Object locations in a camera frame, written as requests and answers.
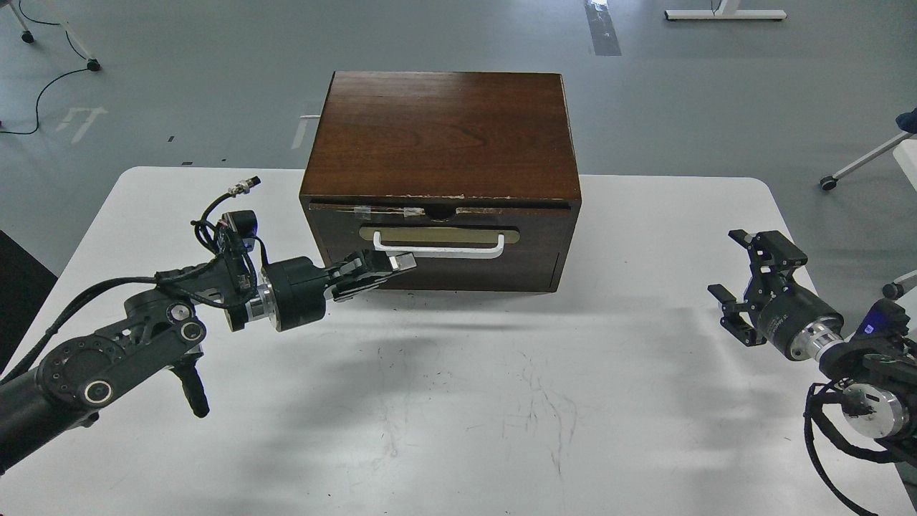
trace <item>black cable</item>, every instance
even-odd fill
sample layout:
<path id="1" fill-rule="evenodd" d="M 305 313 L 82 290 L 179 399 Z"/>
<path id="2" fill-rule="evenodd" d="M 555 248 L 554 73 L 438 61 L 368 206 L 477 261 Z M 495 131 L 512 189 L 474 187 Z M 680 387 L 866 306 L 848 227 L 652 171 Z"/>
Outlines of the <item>black cable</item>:
<path id="1" fill-rule="evenodd" d="M 40 24 L 40 25 L 52 25 L 52 26 L 59 26 L 59 25 L 60 25 L 60 23 L 51 23 L 51 22 L 49 22 L 49 21 L 38 21 L 38 20 L 36 20 L 35 18 L 30 17 L 29 15 L 27 15 L 27 14 L 25 13 L 25 11 L 22 10 L 22 0 L 19 0 L 19 14 L 22 15 L 22 17 L 24 17 L 24 18 L 27 19 L 28 21 L 32 21 L 32 22 L 38 23 L 38 24 Z"/>
<path id="2" fill-rule="evenodd" d="M 58 82 L 60 79 L 63 79 L 63 78 L 66 77 L 67 75 L 72 75 L 72 74 L 74 74 L 74 73 L 79 73 L 79 72 L 86 72 L 86 71 L 88 71 L 88 70 L 89 70 L 88 68 L 81 68 L 80 70 L 73 70 L 72 72 L 63 73 L 63 74 L 58 75 L 57 77 L 55 77 L 54 80 L 51 81 L 50 83 L 45 84 L 45 87 L 41 88 L 41 92 L 39 93 L 39 98 L 36 98 L 36 99 L 35 99 L 35 128 L 34 128 L 33 130 L 31 130 L 31 131 L 29 131 L 29 132 L 19 132 L 19 131 L 13 131 L 13 130 L 0 130 L 0 134 L 23 134 L 23 135 L 34 134 L 36 131 L 39 130 L 39 125 L 40 125 L 40 124 L 39 124 L 39 101 L 41 100 L 41 96 L 44 95 L 45 90 L 48 89 L 48 86 L 50 86 L 50 85 L 52 85 L 52 84 Z"/>
<path id="3" fill-rule="evenodd" d="M 827 472 L 824 471 L 824 466 L 822 466 L 822 461 L 818 458 L 818 453 L 815 451 L 815 433 L 812 431 L 812 399 L 816 396 L 814 394 L 817 387 L 822 387 L 822 390 L 818 392 L 818 395 L 824 394 L 829 388 L 830 385 L 826 384 L 812 384 L 809 387 L 809 392 L 806 394 L 805 399 L 805 413 L 802 414 L 805 423 L 803 425 L 803 435 L 805 437 L 805 449 L 809 452 L 809 458 L 812 460 L 812 465 L 815 466 L 815 472 L 818 473 L 818 477 L 824 482 L 824 484 L 831 489 L 831 492 L 841 500 L 841 503 L 847 506 L 848 509 L 852 510 L 859 516 L 878 516 L 875 512 L 869 512 L 866 509 L 863 509 L 859 505 L 856 505 L 854 501 L 844 496 L 844 493 L 840 491 L 837 487 L 834 486 L 834 483 L 831 481 L 831 478 L 828 477 Z"/>
<path id="4" fill-rule="evenodd" d="M 73 51 L 76 52 L 76 55 L 80 56 L 80 59 L 85 60 L 86 56 L 82 55 L 79 50 L 76 50 L 76 47 L 73 46 L 73 42 L 70 41 L 70 32 L 67 32 L 66 30 L 64 30 L 63 33 L 67 36 L 67 42 L 70 43 L 70 48 L 72 48 Z"/>
<path id="5" fill-rule="evenodd" d="M 48 342 L 60 329 L 61 326 L 75 314 L 80 308 L 85 307 L 89 304 L 90 301 L 99 297 L 106 290 L 110 290 L 116 286 L 126 285 L 128 283 L 145 283 L 145 284 L 155 284 L 156 278 L 153 277 L 119 277 L 114 279 L 108 279 L 103 282 L 97 283 L 89 288 L 85 289 L 79 295 L 73 298 L 73 301 L 67 305 L 66 308 L 61 312 L 56 320 L 45 330 L 44 336 L 35 344 L 26 353 L 26 356 L 16 364 L 13 369 L 0 380 L 0 385 L 9 382 L 13 378 L 25 373 L 28 369 L 35 363 L 35 360 L 39 357 L 41 352 L 45 349 L 45 346 L 48 345 Z"/>
<path id="6" fill-rule="evenodd" d="M 81 72 L 81 71 L 82 70 L 78 70 L 75 72 L 69 72 L 69 73 L 66 73 L 65 75 L 70 74 L 70 73 Z M 37 116 L 38 116 L 38 101 L 36 101 L 36 117 Z M 63 309 L 63 311 L 58 316 L 58 318 L 54 320 L 54 322 L 48 327 L 47 330 L 45 330 L 45 334 L 41 337 L 41 339 L 39 339 L 39 341 L 35 344 L 35 346 L 33 346 L 32 349 L 29 350 L 28 353 L 26 353 L 26 355 L 22 358 L 22 360 L 20 360 L 19 363 L 16 364 L 16 366 L 13 367 L 13 369 L 11 369 L 10 372 L 2 380 L 0 380 L 0 385 L 3 385 L 9 382 L 10 380 L 12 380 L 13 378 L 16 378 L 17 376 L 20 376 L 23 373 L 27 372 L 28 369 L 38 359 L 41 352 L 44 351 L 51 337 L 53 337 L 61 329 L 61 326 L 63 326 L 63 324 L 67 322 L 67 320 L 73 317 L 73 315 L 76 314 L 76 312 L 78 312 L 81 308 L 89 304 L 93 299 L 95 299 L 96 297 L 99 297 L 105 291 L 110 290 L 116 286 L 121 286 L 121 285 L 125 285 L 128 283 L 153 284 L 153 285 L 156 285 L 157 288 L 162 288 L 165 291 L 172 291 L 172 292 L 180 293 L 183 296 L 193 299 L 208 307 L 221 308 L 221 309 L 237 308 L 240 306 L 244 306 L 246 303 L 248 303 L 249 300 L 258 293 L 258 273 L 256 272 L 255 265 L 251 262 L 251 257 L 246 252 L 246 250 L 245 249 L 236 249 L 235 246 L 232 245 L 231 243 L 230 243 L 230 248 L 228 249 L 228 252 L 232 254 L 240 255 L 242 257 L 243 261 L 245 262 L 246 271 L 248 272 L 248 276 L 249 276 L 250 287 L 243 294 L 242 300 L 236 301 L 234 303 L 229 303 L 229 304 L 217 303 L 207 297 L 201 296 L 195 292 L 190 292 L 185 288 L 175 285 L 176 283 L 179 283 L 183 280 L 194 278 L 194 277 L 197 277 L 198 275 L 202 275 L 203 273 L 210 270 L 216 264 L 216 261 L 218 259 L 218 254 L 220 253 L 220 249 L 217 247 L 217 244 L 214 241 L 214 237 L 210 234 L 209 231 L 213 230 L 214 232 L 220 233 L 221 231 L 225 232 L 230 229 L 225 224 L 220 225 L 219 227 L 215 226 L 214 224 L 207 221 L 207 217 L 209 217 L 210 213 L 214 210 L 214 208 L 216 208 L 218 204 L 220 204 L 221 202 L 225 201 L 226 199 L 230 197 L 235 197 L 236 195 L 237 194 L 232 194 L 232 193 L 223 194 L 222 196 L 218 197 L 214 202 L 210 203 L 210 206 L 208 206 L 207 209 L 204 210 L 204 214 L 201 216 L 200 220 L 193 220 L 191 222 L 192 225 L 194 226 L 194 233 L 195 233 L 195 236 L 197 236 L 198 241 L 201 242 L 201 244 L 204 247 L 206 247 L 208 250 L 213 252 L 215 256 L 213 260 L 211 260 L 210 262 L 207 262 L 206 264 L 198 265 L 190 271 L 187 271 L 185 273 L 181 273 L 175 276 L 161 277 L 159 274 L 156 274 L 155 277 L 145 277 L 145 276 L 120 277 L 120 278 L 108 279 L 103 282 L 97 283 L 93 286 L 90 286 L 89 288 L 81 292 L 79 295 L 77 295 Z M 258 240 L 258 242 L 260 242 L 262 264 L 266 264 L 267 259 L 268 259 L 267 249 L 265 248 L 264 242 L 261 239 L 259 239 L 258 237 L 255 237 L 255 238 L 256 240 Z M 225 239 L 222 239 L 222 241 L 232 242 L 232 239 L 225 238 Z"/>
<path id="7" fill-rule="evenodd" d="M 255 237 L 255 240 L 257 240 L 258 244 L 261 246 L 261 268 L 264 268 L 270 264 L 268 262 L 268 248 L 264 245 L 264 241 L 261 238 Z"/>
<path id="8" fill-rule="evenodd" d="M 40 24 L 40 25 L 50 25 L 50 26 L 52 26 L 52 27 L 60 27 L 60 26 L 61 26 L 60 23 L 51 23 L 51 22 L 49 22 L 49 21 L 40 21 L 40 20 L 36 20 L 36 19 L 33 18 L 33 17 L 30 17 L 29 15 L 27 15 L 27 14 L 25 13 L 25 11 L 22 10 L 22 0 L 19 0 L 19 14 L 21 14 L 22 17 L 25 18 L 25 19 L 27 19 L 28 21 L 31 21 L 31 22 L 34 22 L 34 23 L 38 23 L 38 24 Z M 70 41 L 70 32 L 64 30 L 63 33 L 67 35 L 67 42 L 70 43 L 70 48 L 73 49 L 73 51 L 76 53 L 76 55 L 80 56 L 80 59 L 86 59 L 86 56 L 82 55 L 82 54 L 80 53 L 79 50 L 76 50 L 76 47 L 73 46 L 73 42 Z"/>

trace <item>white handle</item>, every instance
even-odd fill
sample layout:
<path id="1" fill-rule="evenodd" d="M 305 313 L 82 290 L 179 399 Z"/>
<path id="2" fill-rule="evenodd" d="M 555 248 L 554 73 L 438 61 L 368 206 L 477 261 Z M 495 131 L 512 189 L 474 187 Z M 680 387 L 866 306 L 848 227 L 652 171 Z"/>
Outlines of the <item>white handle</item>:
<path id="1" fill-rule="evenodd" d="M 385 245 L 382 243 L 381 231 L 372 233 L 372 246 L 376 251 L 385 251 L 389 255 L 401 252 L 410 252 L 414 258 L 466 258 L 475 260 L 489 260 L 503 254 L 503 234 L 497 235 L 495 247 L 414 247 L 411 245 Z"/>

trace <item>floor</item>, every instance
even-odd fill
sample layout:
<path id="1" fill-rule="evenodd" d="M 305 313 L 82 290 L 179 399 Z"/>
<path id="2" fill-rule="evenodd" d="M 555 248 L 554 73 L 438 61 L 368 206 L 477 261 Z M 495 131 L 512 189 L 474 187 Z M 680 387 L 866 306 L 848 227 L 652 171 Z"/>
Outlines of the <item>floor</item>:
<path id="1" fill-rule="evenodd" d="M 59 274 L 130 167 L 303 168 L 315 122 L 299 117 L 319 113 L 334 70 L 556 72 L 581 174 L 764 181 L 852 330 L 917 268 L 917 192 L 890 152 L 831 193 L 817 184 L 917 105 L 917 2 L 742 3 L 784 8 L 782 22 L 663 16 L 705 2 L 608 2 L 620 56 L 596 55 L 584 0 L 56 2 L 103 70 L 49 88 L 36 134 L 0 135 L 0 228 Z M 0 8 L 7 130 L 30 130 L 41 87 L 83 67 L 60 28 L 29 26 L 33 45 Z"/>

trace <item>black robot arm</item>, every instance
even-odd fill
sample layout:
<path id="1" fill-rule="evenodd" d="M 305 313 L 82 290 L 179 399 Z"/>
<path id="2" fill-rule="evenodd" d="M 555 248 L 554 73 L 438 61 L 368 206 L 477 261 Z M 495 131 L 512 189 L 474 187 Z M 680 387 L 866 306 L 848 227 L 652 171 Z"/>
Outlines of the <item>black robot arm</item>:
<path id="1" fill-rule="evenodd" d="M 818 363 L 830 381 L 814 384 L 806 398 L 805 441 L 812 463 L 847 507 L 871 514 L 844 497 L 824 473 L 814 451 L 812 423 L 853 457 L 917 466 L 917 345 L 906 337 L 910 318 L 904 308 L 882 298 L 844 339 L 841 315 L 793 279 L 793 272 L 808 262 L 798 247 L 778 231 L 732 230 L 729 236 L 748 251 L 752 277 L 742 301 L 722 285 L 707 287 L 720 303 L 720 323 L 746 346 L 770 341 L 792 361 L 812 358 Z M 850 444 L 824 416 L 823 406 L 829 404 L 840 405 L 849 425 L 885 450 Z"/>
<path id="2" fill-rule="evenodd" d="M 258 182 L 253 178 L 237 189 Z M 235 195 L 247 193 L 242 189 Z M 192 411 L 204 417 L 209 407 L 194 365 L 203 356 L 200 344 L 206 328 L 195 305 L 224 310 L 232 331 L 262 318 L 271 318 L 277 331 L 285 331 L 322 319 L 327 299 L 349 299 L 415 266 L 411 254 L 376 251 L 354 252 L 326 268 L 306 257 L 270 264 L 262 243 L 259 283 L 249 258 L 259 240 L 254 212 L 229 212 L 215 225 L 206 222 L 209 211 L 229 196 L 233 190 L 193 222 L 198 241 L 214 253 L 213 260 L 153 278 L 133 278 L 155 287 L 125 301 L 124 319 L 62 342 L 28 369 L 44 342 L 88 302 L 86 292 L 125 282 L 110 280 L 87 289 L 0 382 L 0 474 L 66 430 L 90 426 L 100 409 L 164 368 L 179 377 Z"/>

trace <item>white desk base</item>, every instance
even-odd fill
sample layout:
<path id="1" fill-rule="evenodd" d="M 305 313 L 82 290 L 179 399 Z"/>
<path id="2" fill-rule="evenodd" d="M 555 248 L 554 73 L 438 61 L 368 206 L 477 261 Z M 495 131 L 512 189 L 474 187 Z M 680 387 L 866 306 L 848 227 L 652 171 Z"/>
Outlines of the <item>white desk base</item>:
<path id="1" fill-rule="evenodd" d="M 711 9 L 667 9 L 667 20 L 689 20 L 689 19 L 786 19 L 787 13 L 782 10 L 739 10 L 741 0 L 723 0 L 715 11 Z"/>
<path id="2" fill-rule="evenodd" d="M 302 171 L 132 169 L 26 342 L 92 283 L 204 261 L 188 221 L 253 174 L 262 185 L 215 217 L 255 209 L 272 259 L 317 257 L 297 199 Z M 786 231 L 767 187 L 581 182 L 557 293 L 373 291 L 284 333 L 266 320 L 230 333 L 221 313 L 200 308 L 210 415 L 196 419 L 177 379 L 156 375 L 93 428 L 64 433 L 0 477 L 0 512 L 845 513 L 802 439 L 816 364 L 745 348 L 706 292 L 747 284 L 746 252 L 727 231 Z M 811 286 L 804 271 L 797 278 Z M 123 318 L 121 303 L 141 289 L 106 293 L 61 338 Z M 852 499 L 911 512 L 894 466 L 817 443 Z"/>

